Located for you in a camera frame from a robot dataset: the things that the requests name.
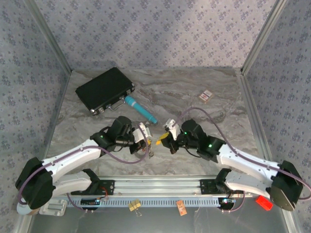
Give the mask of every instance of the patterned wallpaper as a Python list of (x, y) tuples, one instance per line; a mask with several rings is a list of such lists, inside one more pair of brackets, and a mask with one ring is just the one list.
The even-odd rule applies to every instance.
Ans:
[(35, 0), (72, 69), (241, 67), (275, 0)]
[(67, 77), (23, 1), (0, 2), (0, 232), (13, 231), (15, 181), (42, 156)]
[[(272, 155), (311, 183), (311, 2), (289, 0), (247, 74)], [(297, 207), (311, 233), (311, 202)]]

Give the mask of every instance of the small card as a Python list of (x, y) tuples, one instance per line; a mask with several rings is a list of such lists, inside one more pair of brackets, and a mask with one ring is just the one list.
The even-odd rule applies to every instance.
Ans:
[(199, 95), (199, 98), (204, 102), (207, 103), (209, 99), (213, 97), (213, 93), (211, 93), (209, 90), (205, 90), (201, 95)]

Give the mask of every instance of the briefcase handle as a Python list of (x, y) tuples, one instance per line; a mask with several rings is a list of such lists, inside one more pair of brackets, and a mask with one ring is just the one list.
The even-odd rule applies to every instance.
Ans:
[(118, 102), (122, 101), (120, 104), (116, 105), (114, 108), (112, 108), (113, 105), (109, 105), (108, 108), (111, 110), (111, 111), (115, 111), (117, 108), (121, 107), (122, 105), (125, 104), (125, 100), (124, 100), (124, 97), (122, 97)]

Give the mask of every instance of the gray marble tabletop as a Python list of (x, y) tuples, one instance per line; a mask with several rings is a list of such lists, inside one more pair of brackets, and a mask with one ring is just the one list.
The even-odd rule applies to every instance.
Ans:
[[(87, 140), (93, 133), (110, 126), (118, 116), (126, 116), (134, 123), (146, 123), (146, 119), (135, 109), (123, 105), (118, 110), (110, 110), (92, 116), (75, 93), (75, 89), (104, 71), (73, 71), (65, 98), (57, 120), (48, 157), (63, 153)], [(147, 157), (139, 164), (122, 164), (105, 155), (90, 161), (72, 172), (91, 168), (99, 176), (112, 175), (217, 175), (220, 168), (187, 154), (180, 149), (170, 154), (155, 141), (165, 132), (163, 124), (169, 118), (177, 117), (187, 108), (196, 106), (205, 109), (219, 124), (233, 146), (258, 156), (258, 150), (250, 127), (241, 91), (237, 83), (237, 69), (122, 69), (135, 83), (132, 97), (150, 111), (158, 120), (156, 125), (148, 125), (153, 134), (154, 156)], [(198, 96), (208, 89), (214, 94), (206, 104)], [(193, 118), (207, 134), (220, 137), (217, 129), (207, 121), (207, 117), (193, 110), (183, 117), (183, 121)], [(139, 155), (130, 154), (128, 148), (114, 153), (127, 160), (137, 160)]]

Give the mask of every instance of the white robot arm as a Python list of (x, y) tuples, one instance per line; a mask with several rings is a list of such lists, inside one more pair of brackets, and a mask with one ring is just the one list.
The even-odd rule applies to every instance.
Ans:
[(73, 149), (42, 161), (30, 159), (16, 182), (16, 188), (21, 194), (17, 211), (29, 214), (52, 197), (73, 191), (97, 189), (99, 178), (90, 169), (77, 174), (65, 174), (114, 151), (116, 146), (129, 147), (133, 154), (148, 146), (145, 139), (150, 136), (150, 131), (144, 124), (140, 123), (139, 128), (134, 129), (130, 119), (120, 116), (111, 127), (100, 130)]
[(180, 147), (196, 149), (203, 159), (243, 172), (223, 168), (216, 178), (218, 189), (259, 194), (285, 210), (294, 210), (303, 184), (297, 181), (301, 177), (293, 164), (287, 161), (278, 164), (240, 151), (221, 139), (206, 135), (193, 119), (185, 121), (181, 128), (169, 119), (164, 127), (169, 134), (161, 142), (172, 154)]

